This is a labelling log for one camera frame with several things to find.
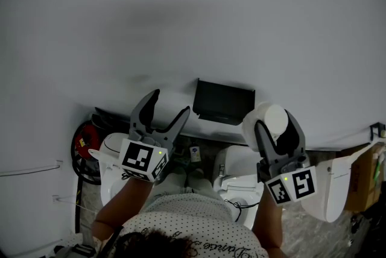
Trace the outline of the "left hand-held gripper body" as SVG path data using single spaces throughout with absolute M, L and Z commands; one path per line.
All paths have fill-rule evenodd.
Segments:
M 131 129 L 122 141 L 121 168 L 130 177 L 155 182 L 169 162 L 175 139 L 175 130 L 153 130 L 148 134 Z

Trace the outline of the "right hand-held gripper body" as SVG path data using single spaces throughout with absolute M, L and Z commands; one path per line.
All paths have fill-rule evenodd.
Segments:
M 317 193 L 315 166 L 310 165 L 307 155 L 298 156 L 288 163 L 271 165 L 267 172 L 264 164 L 257 164 L 258 181 L 263 182 L 277 206 L 295 203 Z

